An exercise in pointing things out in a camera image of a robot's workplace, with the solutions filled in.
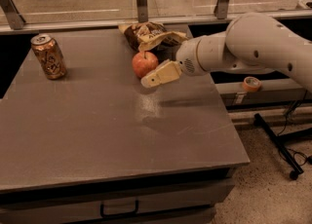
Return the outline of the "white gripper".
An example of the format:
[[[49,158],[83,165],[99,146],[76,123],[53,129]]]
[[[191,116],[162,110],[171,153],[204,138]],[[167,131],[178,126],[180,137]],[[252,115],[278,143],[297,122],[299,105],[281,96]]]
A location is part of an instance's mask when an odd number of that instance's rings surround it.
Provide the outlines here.
[[[175,60],[165,60],[141,80],[145,88],[154,88],[178,80],[181,73],[188,76],[202,76],[206,71],[198,61],[197,51],[201,39],[193,38],[184,41],[175,54]]]

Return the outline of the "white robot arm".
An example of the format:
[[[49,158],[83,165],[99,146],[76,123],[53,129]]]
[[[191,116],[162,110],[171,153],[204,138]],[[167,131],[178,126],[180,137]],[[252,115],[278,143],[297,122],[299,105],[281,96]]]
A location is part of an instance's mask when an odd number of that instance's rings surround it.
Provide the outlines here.
[[[215,71],[278,71],[312,91],[312,43],[277,20],[246,13],[233,19],[226,30],[183,42],[175,60],[166,60],[141,79],[146,88],[158,87],[183,74],[202,76]]]

